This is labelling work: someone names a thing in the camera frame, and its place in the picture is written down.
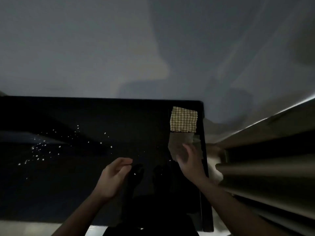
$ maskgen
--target checkered cloth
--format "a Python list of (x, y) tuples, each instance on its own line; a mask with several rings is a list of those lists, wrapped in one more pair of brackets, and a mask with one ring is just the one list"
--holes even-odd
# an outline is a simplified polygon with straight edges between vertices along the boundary
[(171, 131), (196, 132), (198, 112), (173, 106)]

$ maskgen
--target black table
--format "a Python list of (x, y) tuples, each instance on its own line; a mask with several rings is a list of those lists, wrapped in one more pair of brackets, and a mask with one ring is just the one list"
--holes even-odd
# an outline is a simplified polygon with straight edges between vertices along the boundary
[[(196, 230), (213, 231), (211, 205), (168, 151), (172, 107), (198, 111), (196, 134), (208, 174), (202, 102), (1, 97), (0, 105), (1, 219), (62, 223), (93, 190), (103, 168), (123, 156), (145, 169), (134, 198), (153, 195), (153, 170), (166, 166), (170, 201), (179, 199), (174, 204)], [(94, 225), (117, 223), (125, 187)]]

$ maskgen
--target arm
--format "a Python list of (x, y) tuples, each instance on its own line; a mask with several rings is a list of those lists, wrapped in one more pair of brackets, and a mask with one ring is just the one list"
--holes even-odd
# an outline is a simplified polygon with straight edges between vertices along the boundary
[(204, 173), (201, 159), (194, 146), (183, 144), (188, 152), (187, 162), (176, 156), (185, 177), (206, 196), (213, 208), (234, 236), (286, 235), (274, 228), (229, 193), (216, 186)]
[(84, 236), (102, 206), (118, 191), (131, 170), (132, 159), (117, 158), (103, 171), (91, 195), (70, 215), (52, 236)]

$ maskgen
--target left hand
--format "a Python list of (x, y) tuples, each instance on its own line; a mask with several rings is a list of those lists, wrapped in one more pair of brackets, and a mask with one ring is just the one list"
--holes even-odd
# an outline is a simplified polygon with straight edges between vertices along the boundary
[(102, 199), (113, 197), (131, 170), (131, 158), (117, 158), (107, 165), (93, 190)]

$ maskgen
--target wall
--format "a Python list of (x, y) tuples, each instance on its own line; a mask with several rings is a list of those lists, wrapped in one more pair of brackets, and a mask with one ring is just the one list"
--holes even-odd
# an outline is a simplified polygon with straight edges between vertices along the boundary
[(8, 95), (201, 100), (217, 142), (313, 94), (315, 0), (0, 0)]

